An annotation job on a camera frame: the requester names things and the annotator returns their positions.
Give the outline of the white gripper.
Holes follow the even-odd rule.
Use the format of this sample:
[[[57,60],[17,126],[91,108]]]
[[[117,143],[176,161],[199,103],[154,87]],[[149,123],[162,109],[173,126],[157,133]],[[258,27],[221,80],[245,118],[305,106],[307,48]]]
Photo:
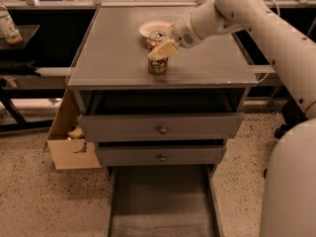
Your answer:
[[[191,12],[187,12],[173,24],[171,36],[174,39],[163,40],[149,52],[150,60],[157,61],[177,54],[179,44],[184,48],[192,48],[202,43],[194,30]]]

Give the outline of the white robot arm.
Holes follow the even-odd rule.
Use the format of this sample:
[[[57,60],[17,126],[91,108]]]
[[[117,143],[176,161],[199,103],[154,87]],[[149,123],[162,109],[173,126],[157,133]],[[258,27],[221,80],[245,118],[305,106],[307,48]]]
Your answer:
[[[149,52],[156,61],[182,46],[246,30],[307,120],[278,141],[270,157],[260,237],[316,237],[316,45],[264,0],[208,0],[179,18]]]

